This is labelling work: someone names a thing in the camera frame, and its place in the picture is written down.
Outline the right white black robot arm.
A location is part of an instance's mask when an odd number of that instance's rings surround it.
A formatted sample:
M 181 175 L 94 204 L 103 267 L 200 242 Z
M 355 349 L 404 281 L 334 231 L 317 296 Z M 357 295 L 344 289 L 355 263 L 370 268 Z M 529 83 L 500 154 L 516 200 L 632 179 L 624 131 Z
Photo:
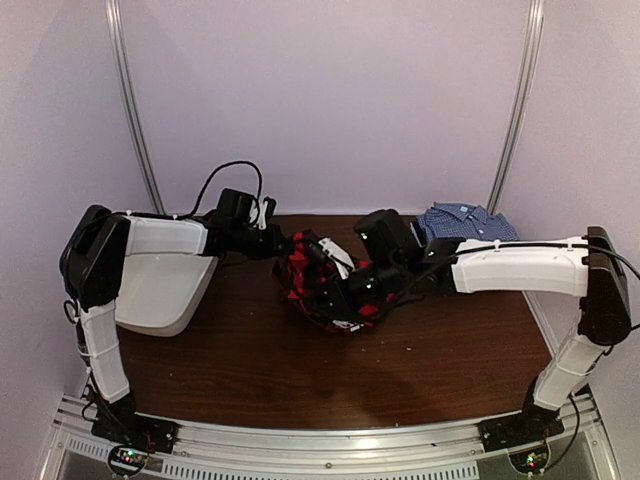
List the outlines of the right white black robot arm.
M 481 422 L 488 451 L 542 441 L 560 431 L 564 402 L 635 328 L 625 275 L 629 266 L 601 227 L 552 241 L 429 240 L 418 223 L 405 223 L 395 210 L 386 209 L 361 218 L 354 231 L 367 251 L 366 266 L 357 265 L 329 238 L 305 249 L 313 260 L 336 270 L 325 286 L 314 288 L 312 311 L 343 329 L 363 323 L 363 307 L 371 305 L 384 316 L 411 292 L 525 291 L 578 298 L 579 319 L 531 382 L 521 411 Z

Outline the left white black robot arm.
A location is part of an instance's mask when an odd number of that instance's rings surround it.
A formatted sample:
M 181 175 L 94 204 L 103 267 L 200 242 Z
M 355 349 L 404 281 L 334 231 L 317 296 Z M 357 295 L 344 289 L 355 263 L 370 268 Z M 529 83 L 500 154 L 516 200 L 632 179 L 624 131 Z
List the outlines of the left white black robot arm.
M 228 253 L 270 259 L 283 241 L 277 202 L 226 188 L 203 216 L 162 217 L 90 206 L 59 260 L 78 349 L 99 420 L 123 444 L 144 433 L 124 371 L 118 328 L 172 337 L 189 324 Z

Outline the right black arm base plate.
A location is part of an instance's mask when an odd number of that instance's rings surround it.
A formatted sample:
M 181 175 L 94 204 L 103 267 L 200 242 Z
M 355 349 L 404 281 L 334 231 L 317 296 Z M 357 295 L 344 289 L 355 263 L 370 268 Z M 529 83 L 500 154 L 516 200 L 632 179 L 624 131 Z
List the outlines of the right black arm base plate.
M 562 421 L 556 416 L 542 419 L 523 413 L 481 421 L 478 429 L 485 452 L 542 442 L 565 431 Z

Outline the red black plaid shirt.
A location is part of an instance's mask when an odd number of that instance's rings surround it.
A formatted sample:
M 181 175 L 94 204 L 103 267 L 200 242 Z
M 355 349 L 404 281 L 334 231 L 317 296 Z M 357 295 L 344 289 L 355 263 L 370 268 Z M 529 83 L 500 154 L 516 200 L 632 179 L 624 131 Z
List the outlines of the red black plaid shirt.
M 397 276 L 309 229 L 285 239 L 271 273 L 284 299 L 331 333 L 374 327 L 400 298 Z

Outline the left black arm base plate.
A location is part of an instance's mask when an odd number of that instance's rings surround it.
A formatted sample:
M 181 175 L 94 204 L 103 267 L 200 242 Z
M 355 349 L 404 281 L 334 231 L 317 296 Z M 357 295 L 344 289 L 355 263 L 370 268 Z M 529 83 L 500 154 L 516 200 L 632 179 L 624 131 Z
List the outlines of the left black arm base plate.
M 137 450 L 171 454 L 178 429 L 178 424 L 173 421 L 141 416 L 137 418 L 134 427 L 128 431 L 106 418 L 99 418 L 94 421 L 91 433 L 96 437 L 131 446 Z

